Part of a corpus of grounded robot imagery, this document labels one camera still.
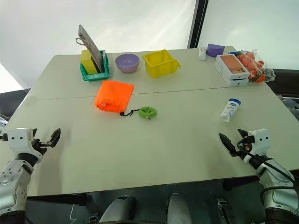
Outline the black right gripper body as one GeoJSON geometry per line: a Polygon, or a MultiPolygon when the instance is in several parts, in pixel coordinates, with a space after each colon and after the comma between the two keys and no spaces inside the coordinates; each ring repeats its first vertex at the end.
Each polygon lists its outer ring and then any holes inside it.
{"type": "Polygon", "coordinates": [[[252,157],[253,155],[250,153],[253,148],[253,143],[255,143],[254,136],[248,136],[245,139],[241,139],[236,144],[237,148],[239,149],[238,155],[241,159],[244,159],[247,155],[252,157]]]}

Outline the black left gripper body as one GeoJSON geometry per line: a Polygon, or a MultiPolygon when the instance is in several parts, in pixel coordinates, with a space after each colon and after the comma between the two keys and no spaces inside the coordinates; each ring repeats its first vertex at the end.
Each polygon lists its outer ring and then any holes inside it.
{"type": "Polygon", "coordinates": [[[42,156],[44,156],[44,154],[47,151],[47,147],[48,147],[48,144],[46,142],[41,142],[39,139],[33,139],[31,144],[32,144],[33,149],[35,149],[42,156]]]}

